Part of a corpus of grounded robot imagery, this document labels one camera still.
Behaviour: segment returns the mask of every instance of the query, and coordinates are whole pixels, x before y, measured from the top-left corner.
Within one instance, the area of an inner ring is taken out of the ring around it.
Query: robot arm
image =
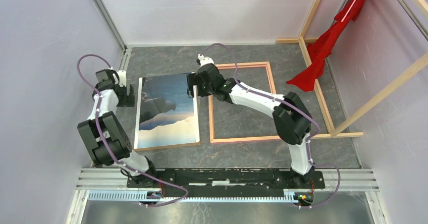
[[[292,159],[291,169],[301,176],[307,176],[313,171],[306,153],[306,138],[309,136],[310,121],[283,103],[249,92],[249,89],[269,95],[272,98],[283,99],[310,116],[297,94],[293,92],[287,95],[272,94],[240,82],[242,86],[247,88],[246,90],[237,85],[233,78],[225,79],[211,58],[199,55],[197,62],[201,64],[198,72],[188,75],[188,94],[190,97],[195,96],[193,85],[197,85],[198,93],[202,97],[212,95],[220,101],[245,105],[268,115],[274,120],[280,138],[289,145]]]
[[[129,93],[127,93],[126,71],[106,69],[95,74],[98,79],[95,87],[102,95],[99,107],[99,122],[110,149],[121,162],[143,172],[153,174],[155,172],[153,164],[146,157],[138,155],[132,150],[131,141],[115,115],[117,107],[132,107],[135,105],[134,85],[129,85]],[[95,91],[92,94],[92,98],[94,100],[92,112],[86,121],[77,125],[77,130],[95,165],[116,165],[104,146],[95,125],[96,106],[99,100],[99,96]],[[131,175],[130,178],[135,177],[134,181],[137,183],[139,181],[147,181],[147,179],[143,178],[138,179],[137,173],[131,172],[129,174]]]

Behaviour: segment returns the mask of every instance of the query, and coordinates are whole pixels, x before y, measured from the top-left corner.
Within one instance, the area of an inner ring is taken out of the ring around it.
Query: marble floor
[[[205,46],[136,47],[132,49],[127,68],[128,84],[138,85],[139,77],[196,71],[196,59]],[[305,69],[299,45],[237,45],[230,46],[239,63],[269,61],[277,93],[293,91],[302,98],[312,117],[326,133],[325,123],[314,92],[303,92],[285,82]],[[210,49],[206,56],[216,64],[233,63],[229,53],[220,47]],[[222,70],[232,77],[232,70]],[[242,69],[239,79],[250,86],[269,90],[265,69]],[[333,122],[345,120],[339,98],[326,65],[319,78]],[[272,119],[243,106],[214,102],[216,138],[270,136],[275,134]],[[136,107],[118,108],[117,116],[131,142],[134,141]],[[201,145],[143,151],[156,167],[290,167],[287,144],[282,141],[231,143],[211,145],[208,128],[208,99],[199,102]],[[312,157],[317,164],[335,163],[339,167],[359,167],[352,139],[316,139],[311,142]]]

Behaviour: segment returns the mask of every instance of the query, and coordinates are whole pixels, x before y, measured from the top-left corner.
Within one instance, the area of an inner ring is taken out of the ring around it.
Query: cloud in painting
[[[175,110],[176,105],[174,102],[166,101],[164,98],[142,99],[140,109],[141,124],[154,118],[158,114]]]
[[[138,135],[138,148],[168,146],[171,142],[199,142],[199,133],[189,128],[195,125],[196,117],[187,117],[174,124],[158,126],[151,131],[140,131],[141,134]]]
[[[189,115],[167,115],[167,114],[159,114],[152,119],[145,121],[140,124],[139,130],[152,130],[158,126],[166,126],[174,124],[178,121],[185,120]]]

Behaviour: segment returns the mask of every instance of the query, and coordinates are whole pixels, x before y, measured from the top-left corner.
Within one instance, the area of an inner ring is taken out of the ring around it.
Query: painting
[[[140,78],[134,150],[199,145],[197,109],[197,97],[187,95],[187,74]]]

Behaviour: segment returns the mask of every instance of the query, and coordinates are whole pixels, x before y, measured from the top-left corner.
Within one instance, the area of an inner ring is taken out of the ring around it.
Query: white wall
[[[274,43],[296,38],[313,0],[103,0],[127,44]],[[321,35],[342,0],[323,0],[308,36]]]
[[[419,19],[428,25],[423,16]],[[367,0],[330,57],[347,116],[427,51],[428,42],[396,0]],[[364,132],[355,142],[363,164],[374,170],[392,223],[428,218],[427,89],[425,68],[350,127]]]
[[[0,0],[0,11],[0,222],[64,223],[90,163],[77,124],[93,103],[76,61],[117,66],[121,51],[92,0]],[[95,82],[104,65],[82,64]]]

